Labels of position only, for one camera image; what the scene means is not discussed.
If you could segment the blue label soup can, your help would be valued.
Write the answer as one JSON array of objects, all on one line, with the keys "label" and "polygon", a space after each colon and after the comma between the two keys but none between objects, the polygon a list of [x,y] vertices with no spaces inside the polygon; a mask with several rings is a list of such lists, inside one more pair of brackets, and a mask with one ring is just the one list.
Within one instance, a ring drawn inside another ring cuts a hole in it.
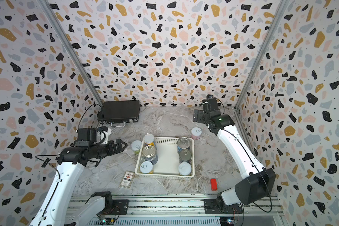
[{"label": "blue label soup can", "polygon": [[178,154],[181,153],[184,149],[189,149],[191,147],[191,140],[187,137],[180,137],[177,141]]}]

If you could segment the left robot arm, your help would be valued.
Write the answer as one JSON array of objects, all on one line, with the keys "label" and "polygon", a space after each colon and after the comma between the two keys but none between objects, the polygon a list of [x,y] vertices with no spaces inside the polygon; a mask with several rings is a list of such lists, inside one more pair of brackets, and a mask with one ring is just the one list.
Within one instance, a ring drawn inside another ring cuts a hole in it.
[{"label": "left robot arm", "polygon": [[114,205],[110,192],[97,192],[72,217],[66,218],[67,208],[74,187],[92,159],[102,160],[122,153],[128,144],[117,139],[106,144],[77,141],[74,147],[63,149],[57,160],[53,183],[44,199],[32,226],[85,226],[96,215],[113,212]]}]

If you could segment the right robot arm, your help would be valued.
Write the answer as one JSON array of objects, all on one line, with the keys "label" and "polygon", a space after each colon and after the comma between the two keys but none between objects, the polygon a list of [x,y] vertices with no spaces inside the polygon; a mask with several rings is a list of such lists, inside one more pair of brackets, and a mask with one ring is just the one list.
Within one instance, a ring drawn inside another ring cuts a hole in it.
[{"label": "right robot arm", "polygon": [[248,205],[271,197],[276,174],[272,168],[265,168],[241,138],[232,118],[222,114],[215,100],[205,100],[203,110],[194,110],[194,122],[207,126],[226,146],[236,163],[242,180],[235,187],[223,191],[217,197],[222,209],[233,204]]}]

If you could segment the yellow label small can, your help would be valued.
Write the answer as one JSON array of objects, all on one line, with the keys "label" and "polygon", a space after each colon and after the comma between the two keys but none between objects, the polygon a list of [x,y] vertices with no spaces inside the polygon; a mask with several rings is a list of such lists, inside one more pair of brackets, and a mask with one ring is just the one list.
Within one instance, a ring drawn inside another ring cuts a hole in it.
[{"label": "yellow label small can", "polygon": [[139,169],[142,174],[153,174],[153,164],[150,161],[144,161]]}]

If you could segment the orange green lidded can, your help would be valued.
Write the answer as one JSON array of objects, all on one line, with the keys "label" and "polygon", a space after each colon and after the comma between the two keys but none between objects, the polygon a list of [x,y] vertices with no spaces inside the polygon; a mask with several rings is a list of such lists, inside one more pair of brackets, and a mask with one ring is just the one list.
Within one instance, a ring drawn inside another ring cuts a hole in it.
[{"label": "orange green lidded can", "polygon": [[179,164],[178,171],[181,176],[189,176],[192,173],[192,166],[188,162],[182,162]]}]

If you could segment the green label small can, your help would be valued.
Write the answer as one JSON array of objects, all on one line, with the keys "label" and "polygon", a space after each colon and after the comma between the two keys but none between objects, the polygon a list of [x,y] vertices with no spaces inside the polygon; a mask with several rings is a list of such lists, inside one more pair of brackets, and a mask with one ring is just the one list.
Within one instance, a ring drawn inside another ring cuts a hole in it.
[{"label": "green label small can", "polygon": [[134,154],[138,155],[142,147],[142,141],[135,140],[131,143],[131,149],[134,152]]}]

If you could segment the pink label small can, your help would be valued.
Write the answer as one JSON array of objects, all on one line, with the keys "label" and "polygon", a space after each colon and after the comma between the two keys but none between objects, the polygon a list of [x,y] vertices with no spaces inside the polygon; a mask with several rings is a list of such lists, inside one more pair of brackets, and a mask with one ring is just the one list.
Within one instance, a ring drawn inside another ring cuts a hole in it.
[{"label": "pink label small can", "polygon": [[199,127],[193,127],[191,129],[191,138],[193,140],[199,140],[201,138],[202,135],[202,129]]}]

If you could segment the dark navy tall can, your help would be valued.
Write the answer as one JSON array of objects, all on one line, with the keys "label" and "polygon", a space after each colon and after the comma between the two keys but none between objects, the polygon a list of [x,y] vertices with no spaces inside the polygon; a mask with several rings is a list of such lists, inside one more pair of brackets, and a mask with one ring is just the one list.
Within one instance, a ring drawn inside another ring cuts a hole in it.
[{"label": "dark navy tall can", "polygon": [[192,162],[192,152],[189,149],[181,150],[179,154],[179,163],[191,163]]}]

